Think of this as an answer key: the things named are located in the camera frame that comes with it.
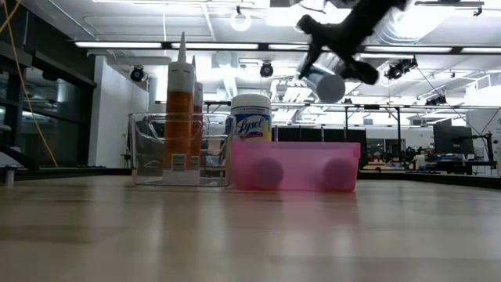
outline computer monitor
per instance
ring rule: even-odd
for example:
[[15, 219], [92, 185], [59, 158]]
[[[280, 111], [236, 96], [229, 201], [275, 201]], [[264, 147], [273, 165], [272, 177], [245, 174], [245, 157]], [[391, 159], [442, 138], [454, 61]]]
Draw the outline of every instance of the computer monitor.
[[471, 128], [434, 125], [433, 135], [436, 154], [475, 154]]
[[[325, 142], [344, 142], [344, 129], [324, 129]], [[349, 129], [348, 142], [360, 143], [359, 168], [369, 164], [367, 157], [367, 134], [363, 129]]]

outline pink plastic bin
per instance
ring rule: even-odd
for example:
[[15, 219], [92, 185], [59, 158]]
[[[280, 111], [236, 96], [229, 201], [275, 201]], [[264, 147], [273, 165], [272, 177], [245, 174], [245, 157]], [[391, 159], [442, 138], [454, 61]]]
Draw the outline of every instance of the pink plastic bin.
[[232, 178], [238, 190], [352, 192], [359, 158], [359, 143], [235, 141]]

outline caulk tube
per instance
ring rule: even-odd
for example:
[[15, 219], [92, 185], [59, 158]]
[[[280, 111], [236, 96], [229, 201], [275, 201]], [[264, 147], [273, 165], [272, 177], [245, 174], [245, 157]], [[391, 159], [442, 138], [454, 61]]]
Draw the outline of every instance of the caulk tube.
[[[196, 62], [195, 56], [191, 63], [195, 67], [196, 79]], [[191, 127], [191, 169], [197, 170], [200, 168], [200, 154], [202, 151], [202, 137], [204, 134], [204, 116], [202, 115], [202, 107], [204, 106], [204, 85], [200, 82], [195, 82], [194, 100], [193, 100], [193, 122]]]
[[167, 118], [165, 122], [165, 172], [184, 172], [191, 154], [191, 119], [195, 67], [186, 62], [185, 33], [181, 35], [178, 61], [169, 63]]
[[343, 78], [316, 65], [310, 68], [303, 81], [322, 103], [336, 103], [344, 97], [346, 88]]

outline desk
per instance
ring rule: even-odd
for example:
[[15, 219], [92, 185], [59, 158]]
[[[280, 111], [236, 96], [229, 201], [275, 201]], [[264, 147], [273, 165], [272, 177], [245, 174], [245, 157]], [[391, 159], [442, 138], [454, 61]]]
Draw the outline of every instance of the desk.
[[447, 173], [466, 173], [473, 175], [474, 166], [491, 166], [488, 161], [437, 161], [435, 170], [446, 171]]
[[131, 180], [47, 179], [3, 190], [2, 281], [34, 273], [37, 282], [501, 277], [498, 191], [363, 180], [356, 193], [219, 193]]

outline robotic arm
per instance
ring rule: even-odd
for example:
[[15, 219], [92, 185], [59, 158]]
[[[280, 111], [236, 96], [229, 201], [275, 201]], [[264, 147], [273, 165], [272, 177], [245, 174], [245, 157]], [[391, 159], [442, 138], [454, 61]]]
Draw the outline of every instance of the robotic arm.
[[339, 24], [321, 24], [304, 15], [297, 26], [310, 35], [310, 43], [306, 61], [303, 63], [299, 78], [303, 78], [313, 63], [327, 46], [343, 60], [345, 69], [340, 74], [343, 79], [356, 78], [368, 84], [376, 84], [379, 72], [368, 63], [353, 59], [357, 46], [374, 32], [376, 25], [395, 7], [403, 10], [407, 0], [360, 0], [350, 14]]

